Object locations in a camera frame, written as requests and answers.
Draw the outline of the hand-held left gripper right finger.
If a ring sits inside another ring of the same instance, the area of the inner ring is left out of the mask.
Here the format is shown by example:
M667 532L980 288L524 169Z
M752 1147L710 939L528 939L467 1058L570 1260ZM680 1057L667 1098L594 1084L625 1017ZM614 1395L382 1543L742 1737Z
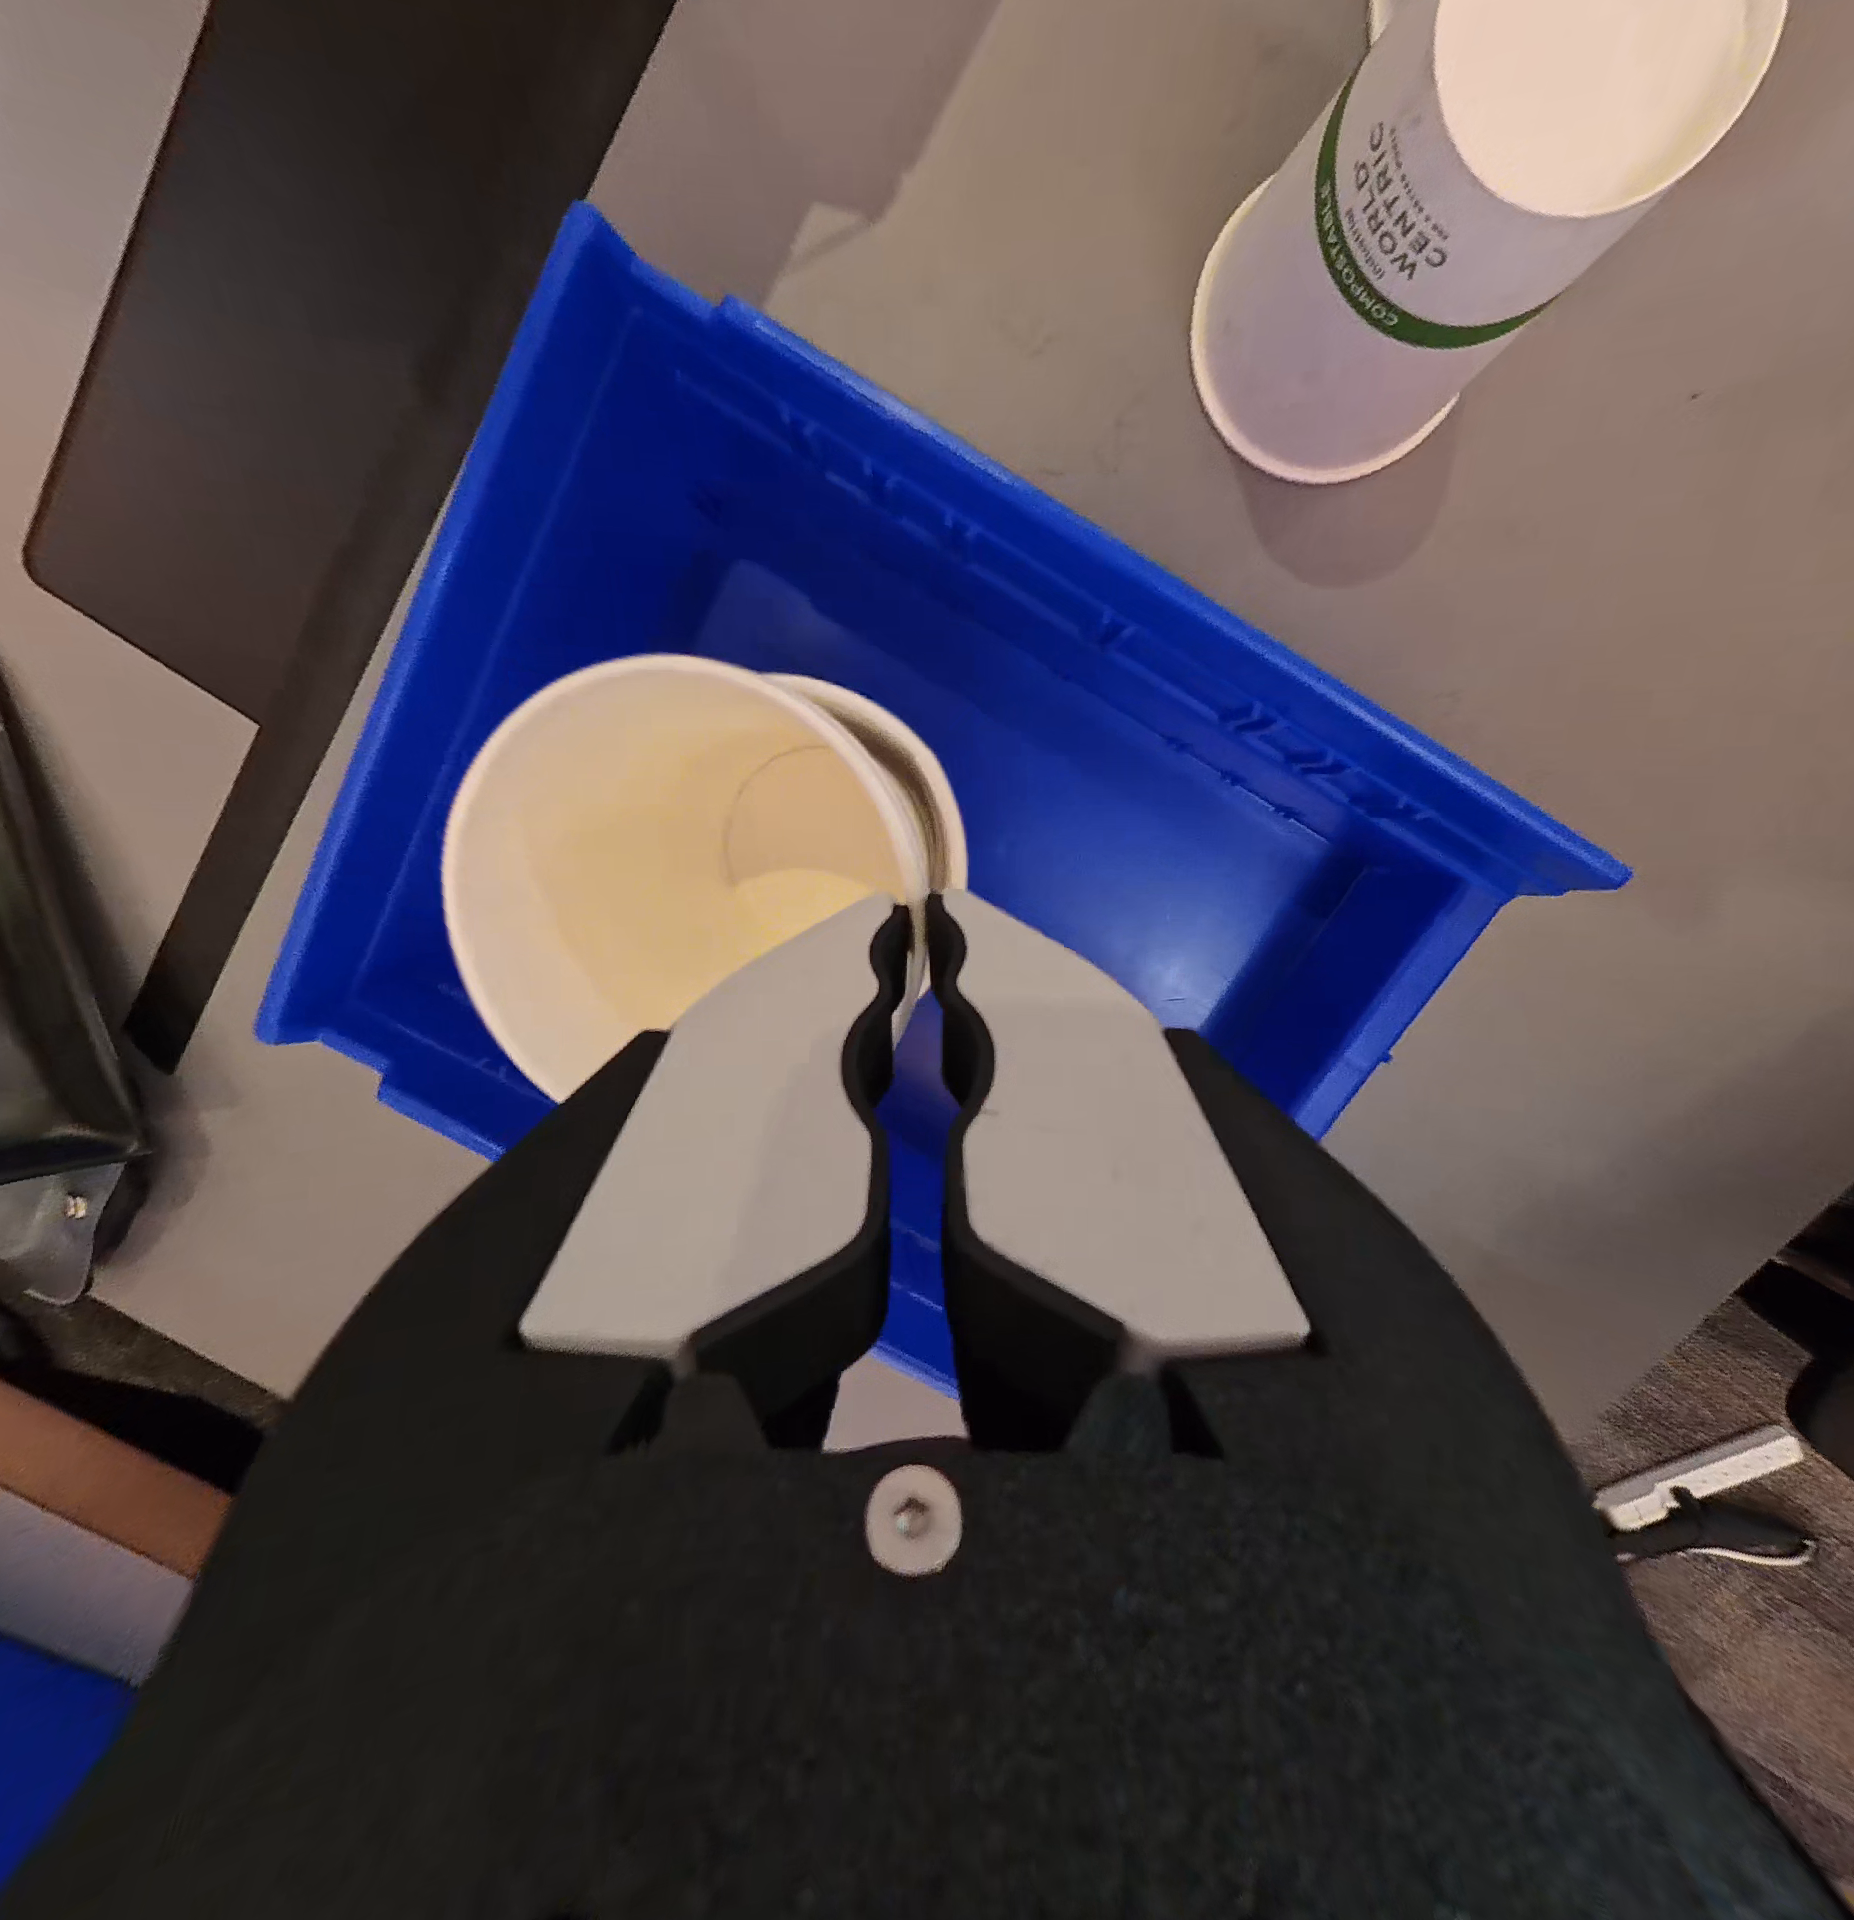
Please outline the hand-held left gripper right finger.
M1187 1034L973 892L928 900L926 934L969 1443L1062 1448L1113 1380L1301 1352L1309 1318L1181 1068Z

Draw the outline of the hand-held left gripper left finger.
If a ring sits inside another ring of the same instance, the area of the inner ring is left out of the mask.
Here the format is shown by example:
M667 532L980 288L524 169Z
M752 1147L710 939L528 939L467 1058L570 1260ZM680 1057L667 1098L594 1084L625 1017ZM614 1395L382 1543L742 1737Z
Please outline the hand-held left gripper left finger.
M863 895L696 1000L553 1253L530 1351L814 1407L887 1314L892 900Z

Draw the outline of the white paper cup green band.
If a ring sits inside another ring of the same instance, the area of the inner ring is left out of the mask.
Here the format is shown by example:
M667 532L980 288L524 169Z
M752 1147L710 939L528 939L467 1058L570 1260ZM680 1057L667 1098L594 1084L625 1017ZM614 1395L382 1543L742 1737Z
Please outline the white paper cup green band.
M1419 447L1751 104L1785 3L1390 5L1217 232L1190 366L1217 439L1308 485Z
M763 681L843 732L887 794L887 805L877 805L865 780L857 780L854 761L837 773L795 776L801 799L793 844L816 855L818 869L885 890L909 906L913 948L889 1029L892 1042L900 1045L930 983L923 903L967 883L966 824L954 786L923 738L863 693L798 674Z
M907 906L795 847L795 776L854 761L889 797L847 735L763 676L687 654L583 666L515 706L459 780L439 855L449 953L545 1098L852 900Z

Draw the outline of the blue plastic bin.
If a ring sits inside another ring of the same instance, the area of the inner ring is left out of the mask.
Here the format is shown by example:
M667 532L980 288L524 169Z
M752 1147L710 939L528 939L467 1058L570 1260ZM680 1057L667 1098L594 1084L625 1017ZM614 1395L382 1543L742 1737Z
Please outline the blue plastic bin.
M1002 909L1197 1034L1311 1138L1506 904L1627 878L576 204L291 909L256 1017L266 1045L336 1051L385 1107L487 1159L561 1103L507 1062L459 983L443 839L513 709L633 656L798 674L887 709L961 808L966 885L930 895L923 924L948 892ZM952 1389L945 1313L922 1295L940 1260L930 1153L954 1122L915 1040L940 1037L931 1004L928 983L874 1107L887 1260L865 1355ZM610 1078L627 1088L671 1029L637 1033Z
M97 1765L136 1692L0 1634L0 1888Z

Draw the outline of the white power strip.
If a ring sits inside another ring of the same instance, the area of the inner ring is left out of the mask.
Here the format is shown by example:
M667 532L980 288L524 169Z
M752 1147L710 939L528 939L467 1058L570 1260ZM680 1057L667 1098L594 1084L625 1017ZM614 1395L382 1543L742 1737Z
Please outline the white power strip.
M1610 1482L1589 1501L1610 1529L1640 1533L1674 1519L1682 1501L1721 1499L1803 1459L1806 1447L1793 1429L1766 1424Z

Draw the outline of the wooden table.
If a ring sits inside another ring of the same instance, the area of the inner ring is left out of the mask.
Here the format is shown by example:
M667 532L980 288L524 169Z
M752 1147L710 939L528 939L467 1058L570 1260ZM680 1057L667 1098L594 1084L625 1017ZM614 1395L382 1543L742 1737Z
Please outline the wooden table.
M0 1634L136 1689L232 1501L0 1380Z

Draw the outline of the dark grey bag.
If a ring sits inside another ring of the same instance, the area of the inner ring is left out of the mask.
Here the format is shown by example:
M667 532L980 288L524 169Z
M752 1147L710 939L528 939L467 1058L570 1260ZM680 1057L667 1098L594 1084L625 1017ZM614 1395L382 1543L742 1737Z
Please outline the dark grey bag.
M0 672L0 1269L56 1308L120 1245L151 1155L64 876Z

